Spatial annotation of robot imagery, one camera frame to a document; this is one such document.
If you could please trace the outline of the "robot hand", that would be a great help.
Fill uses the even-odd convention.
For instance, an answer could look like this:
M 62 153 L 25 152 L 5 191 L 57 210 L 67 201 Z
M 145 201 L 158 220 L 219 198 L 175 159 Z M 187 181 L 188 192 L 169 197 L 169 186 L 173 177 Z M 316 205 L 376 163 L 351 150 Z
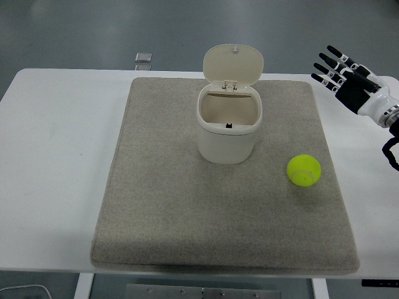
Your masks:
M 322 75 L 311 74 L 311 77 L 330 90 L 351 112 L 369 116 L 384 126 L 385 119 L 398 110 L 398 99 L 390 95 L 388 85 L 366 66 L 335 47 L 328 45 L 327 50 L 334 57 L 320 53 L 319 57 L 324 63 L 315 63 L 314 67 Z

